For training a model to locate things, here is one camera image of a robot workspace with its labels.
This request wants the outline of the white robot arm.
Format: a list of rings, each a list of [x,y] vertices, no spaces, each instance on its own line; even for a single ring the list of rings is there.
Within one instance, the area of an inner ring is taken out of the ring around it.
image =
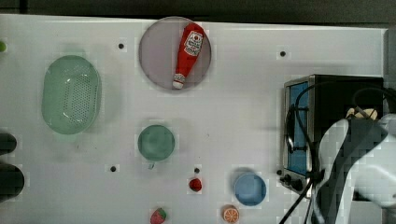
[[[312,191],[308,224],[347,224],[355,193],[395,208],[395,116],[341,119],[318,148],[323,179]]]

